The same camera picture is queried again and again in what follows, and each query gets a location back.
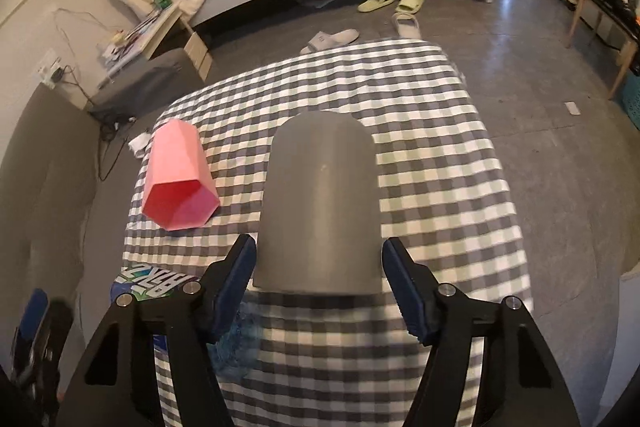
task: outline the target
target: teal basket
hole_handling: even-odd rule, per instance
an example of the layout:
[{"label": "teal basket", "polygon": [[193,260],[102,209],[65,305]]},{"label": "teal basket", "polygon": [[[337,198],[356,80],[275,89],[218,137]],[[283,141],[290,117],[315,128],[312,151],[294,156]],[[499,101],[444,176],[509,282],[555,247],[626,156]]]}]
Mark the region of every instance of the teal basket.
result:
[{"label": "teal basket", "polygon": [[633,73],[626,77],[625,89],[622,90],[622,107],[629,119],[640,129],[640,78]]}]

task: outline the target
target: slipper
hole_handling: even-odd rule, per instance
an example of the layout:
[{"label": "slipper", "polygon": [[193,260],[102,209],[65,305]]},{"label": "slipper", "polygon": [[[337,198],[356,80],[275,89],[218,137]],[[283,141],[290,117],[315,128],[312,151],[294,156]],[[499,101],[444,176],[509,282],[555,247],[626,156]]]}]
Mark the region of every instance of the slipper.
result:
[{"label": "slipper", "polygon": [[337,48],[338,46],[345,46],[351,44],[355,39],[360,36],[357,30],[344,30],[333,35],[329,35],[325,32],[318,32],[316,36],[312,38],[308,46],[300,51],[300,55],[306,55],[314,52],[321,52],[331,48]]},{"label": "slipper", "polygon": [[364,1],[364,3],[358,6],[358,11],[360,13],[373,12],[373,10],[377,10],[378,8],[388,6],[393,1],[395,0],[366,0]]},{"label": "slipper", "polygon": [[396,11],[398,13],[418,13],[418,10],[422,8],[424,0],[400,0]]},{"label": "slipper", "polygon": [[422,40],[418,20],[411,13],[396,12],[392,17],[398,35],[403,39]]}]

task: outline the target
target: pink hexagonal cup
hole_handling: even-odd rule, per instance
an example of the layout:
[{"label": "pink hexagonal cup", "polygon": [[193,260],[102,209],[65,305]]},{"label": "pink hexagonal cup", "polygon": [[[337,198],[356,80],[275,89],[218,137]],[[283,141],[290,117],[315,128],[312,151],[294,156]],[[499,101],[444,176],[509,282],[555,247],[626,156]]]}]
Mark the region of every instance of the pink hexagonal cup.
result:
[{"label": "pink hexagonal cup", "polygon": [[142,213],[165,230],[202,227],[220,206],[198,130],[170,120],[156,130]]}]

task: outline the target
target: checkered tablecloth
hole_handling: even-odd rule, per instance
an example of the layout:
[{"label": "checkered tablecloth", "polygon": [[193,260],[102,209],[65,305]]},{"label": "checkered tablecloth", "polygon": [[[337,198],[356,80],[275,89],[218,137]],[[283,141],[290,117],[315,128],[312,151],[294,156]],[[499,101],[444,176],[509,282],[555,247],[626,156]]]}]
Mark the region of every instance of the checkered tablecloth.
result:
[{"label": "checkered tablecloth", "polygon": [[[500,162],[442,49],[407,39],[352,44],[238,74],[171,105],[194,124],[222,206],[207,226],[161,230],[141,213],[148,154],[127,225],[124,266],[151,263],[202,274],[239,233],[257,237],[271,139],[306,110],[353,115],[373,135],[382,189],[382,237],[469,296],[518,295],[532,307],[527,259]],[[244,296],[262,327],[255,368],[220,387],[238,426],[400,426],[428,349],[384,294],[319,298]],[[472,419],[482,344],[474,341],[459,425]],[[180,425],[170,368],[157,355],[165,421]]]}]

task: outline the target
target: blue gripper pad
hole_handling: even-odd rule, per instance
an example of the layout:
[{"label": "blue gripper pad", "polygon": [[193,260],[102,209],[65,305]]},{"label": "blue gripper pad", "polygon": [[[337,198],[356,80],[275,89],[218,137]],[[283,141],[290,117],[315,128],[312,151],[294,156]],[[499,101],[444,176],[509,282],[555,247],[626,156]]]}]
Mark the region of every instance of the blue gripper pad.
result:
[{"label": "blue gripper pad", "polygon": [[[241,248],[239,253],[234,252],[235,248]],[[256,250],[254,238],[244,236],[244,242],[239,241],[232,247],[228,257],[237,255],[232,261],[228,275],[218,292],[214,307],[213,324],[210,333],[219,339],[228,329],[236,317],[240,307],[240,301],[249,284],[251,274],[254,272],[256,261]]]},{"label": "blue gripper pad", "polygon": [[387,239],[382,245],[382,267],[407,331],[421,344],[432,344],[440,332],[441,320],[433,293],[438,285],[435,277],[428,267],[412,261],[397,237]]},{"label": "blue gripper pad", "polygon": [[31,342],[35,338],[48,305],[47,294],[40,288],[34,289],[18,326],[20,335],[25,341]]}]

